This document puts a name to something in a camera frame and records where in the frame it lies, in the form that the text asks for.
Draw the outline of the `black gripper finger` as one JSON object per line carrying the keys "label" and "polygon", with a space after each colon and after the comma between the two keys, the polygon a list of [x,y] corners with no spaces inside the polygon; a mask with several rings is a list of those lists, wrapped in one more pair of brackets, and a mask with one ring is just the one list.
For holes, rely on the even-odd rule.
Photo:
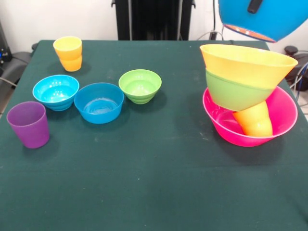
{"label": "black gripper finger", "polygon": [[262,0],[250,0],[247,11],[249,13],[257,13],[261,4]]}

